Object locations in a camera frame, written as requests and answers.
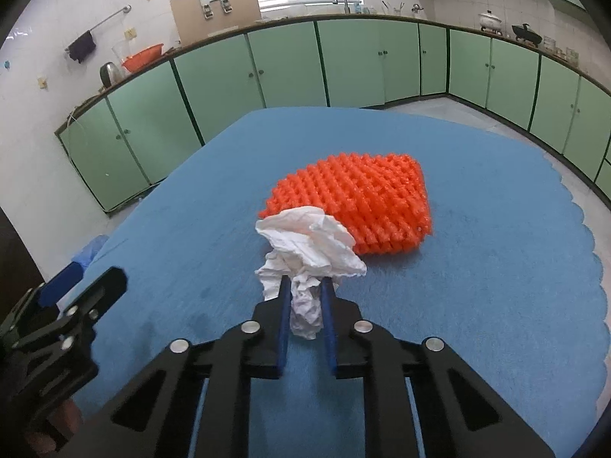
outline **black cloth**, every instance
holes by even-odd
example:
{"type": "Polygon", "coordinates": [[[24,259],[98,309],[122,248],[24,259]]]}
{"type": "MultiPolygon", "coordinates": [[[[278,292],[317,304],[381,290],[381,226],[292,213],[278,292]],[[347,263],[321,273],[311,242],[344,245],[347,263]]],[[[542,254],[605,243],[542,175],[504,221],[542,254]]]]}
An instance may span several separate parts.
{"type": "Polygon", "coordinates": [[[91,31],[79,36],[74,43],[68,46],[68,53],[72,60],[82,63],[95,50],[94,38],[91,31]]]}

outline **white pot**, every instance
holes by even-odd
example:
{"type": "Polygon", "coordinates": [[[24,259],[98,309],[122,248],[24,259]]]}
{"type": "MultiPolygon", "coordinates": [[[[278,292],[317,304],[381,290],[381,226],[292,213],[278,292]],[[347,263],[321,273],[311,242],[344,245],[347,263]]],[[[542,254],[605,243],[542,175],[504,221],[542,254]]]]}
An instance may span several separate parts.
{"type": "Polygon", "coordinates": [[[500,31],[500,25],[503,21],[492,13],[480,14],[480,26],[493,31],[500,31]]]}

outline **orange foam net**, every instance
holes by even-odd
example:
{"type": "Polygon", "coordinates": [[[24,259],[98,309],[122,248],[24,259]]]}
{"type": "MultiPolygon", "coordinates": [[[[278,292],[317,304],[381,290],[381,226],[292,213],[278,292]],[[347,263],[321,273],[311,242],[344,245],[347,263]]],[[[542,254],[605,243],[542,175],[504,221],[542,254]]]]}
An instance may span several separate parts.
{"type": "Polygon", "coordinates": [[[316,206],[352,234],[357,255],[407,252],[432,233],[420,165],[408,155],[345,153],[319,160],[278,181],[259,213],[316,206]]]}

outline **crumpled white tissue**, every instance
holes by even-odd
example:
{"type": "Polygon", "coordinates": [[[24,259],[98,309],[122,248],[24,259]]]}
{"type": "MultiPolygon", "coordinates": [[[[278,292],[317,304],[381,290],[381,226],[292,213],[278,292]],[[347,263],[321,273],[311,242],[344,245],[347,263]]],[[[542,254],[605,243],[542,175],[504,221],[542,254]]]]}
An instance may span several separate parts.
{"type": "Polygon", "coordinates": [[[255,271],[265,300],[276,298],[283,275],[291,278],[291,331],[315,339],[323,326],[320,279],[365,275],[367,266],[352,251],[354,238],[341,223],[315,206],[284,210],[259,220],[259,234],[272,245],[265,265],[255,271]]]}

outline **metal rod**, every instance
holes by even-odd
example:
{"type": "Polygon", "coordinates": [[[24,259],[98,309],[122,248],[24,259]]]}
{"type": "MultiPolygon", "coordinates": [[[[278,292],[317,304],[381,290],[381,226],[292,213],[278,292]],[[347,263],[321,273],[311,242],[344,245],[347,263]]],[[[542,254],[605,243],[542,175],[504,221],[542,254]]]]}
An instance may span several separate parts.
{"type": "Polygon", "coordinates": [[[123,12],[124,14],[129,13],[129,11],[131,10],[131,5],[126,5],[125,7],[123,7],[121,10],[117,10],[114,14],[109,15],[106,19],[104,19],[103,21],[99,22],[98,24],[96,24],[95,26],[93,26],[90,31],[93,31],[96,27],[101,26],[102,24],[104,24],[106,21],[109,21],[110,19],[112,19],[115,15],[120,14],[121,12],[123,12]]]}

